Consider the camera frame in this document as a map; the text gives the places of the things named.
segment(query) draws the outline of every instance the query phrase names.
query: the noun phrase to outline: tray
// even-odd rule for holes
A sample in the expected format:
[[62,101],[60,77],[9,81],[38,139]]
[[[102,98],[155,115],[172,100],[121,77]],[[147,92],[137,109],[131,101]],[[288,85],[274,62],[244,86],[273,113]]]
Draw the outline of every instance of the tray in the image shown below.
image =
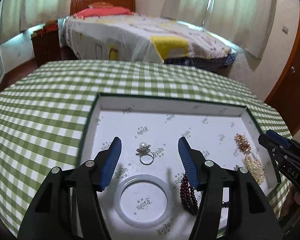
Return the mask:
[[[122,153],[113,179],[102,193],[99,203],[113,240],[120,239],[188,239],[195,216],[185,211],[179,198],[184,168],[178,154],[178,140],[185,136],[189,145],[200,150],[206,159],[227,169],[244,166],[234,136],[244,134],[251,143],[252,154],[261,161],[266,180],[260,185],[268,195],[281,183],[273,155],[258,143],[261,129],[246,107],[204,101],[142,96],[98,94],[83,135],[78,165],[94,159],[108,149],[114,137],[122,141]],[[154,162],[140,163],[136,149],[141,142],[150,144]],[[122,221],[114,210],[114,194],[125,179],[150,174],[165,181],[173,194],[173,212],[169,219],[154,228],[134,228]],[[228,189],[223,200],[228,201]],[[201,193],[196,192],[200,203]],[[135,221],[158,218],[167,199],[157,186],[137,183],[122,194],[121,207]],[[219,229],[226,226],[227,209],[222,209]]]

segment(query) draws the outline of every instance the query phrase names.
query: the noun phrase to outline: hand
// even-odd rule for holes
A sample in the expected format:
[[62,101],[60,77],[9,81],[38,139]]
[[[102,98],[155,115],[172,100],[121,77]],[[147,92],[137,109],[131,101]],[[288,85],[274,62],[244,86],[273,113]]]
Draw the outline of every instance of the hand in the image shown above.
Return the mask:
[[300,205],[300,193],[297,192],[295,186],[291,184],[289,192],[287,194],[287,198],[282,205],[280,217],[286,216],[294,203]]

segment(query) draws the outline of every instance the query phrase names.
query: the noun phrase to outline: wooden nightstand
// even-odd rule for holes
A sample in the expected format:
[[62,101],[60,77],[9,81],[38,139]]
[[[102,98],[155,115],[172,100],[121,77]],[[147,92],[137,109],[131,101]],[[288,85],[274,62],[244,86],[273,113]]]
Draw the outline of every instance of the wooden nightstand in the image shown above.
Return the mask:
[[48,61],[61,60],[58,25],[45,26],[31,35],[34,57],[38,67]]

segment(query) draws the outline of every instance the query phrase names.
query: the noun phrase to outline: wooden headboard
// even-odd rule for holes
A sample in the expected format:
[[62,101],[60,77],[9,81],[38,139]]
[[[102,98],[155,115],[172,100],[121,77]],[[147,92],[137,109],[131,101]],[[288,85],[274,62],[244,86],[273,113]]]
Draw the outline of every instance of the wooden headboard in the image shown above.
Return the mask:
[[136,0],[71,0],[70,15],[88,8],[88,5],[94,2],[108,2],[114,6],[130,9],[132,12],[136,11]]

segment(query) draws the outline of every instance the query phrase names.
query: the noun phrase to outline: light switch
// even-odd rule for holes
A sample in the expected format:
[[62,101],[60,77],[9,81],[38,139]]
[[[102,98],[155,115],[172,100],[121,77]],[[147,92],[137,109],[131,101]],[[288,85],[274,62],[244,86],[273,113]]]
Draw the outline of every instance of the light switch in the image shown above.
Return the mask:
[[282,31],[283,31],[285,34],[288,34],[289,29],[288,29],[286,26],[283,26]]

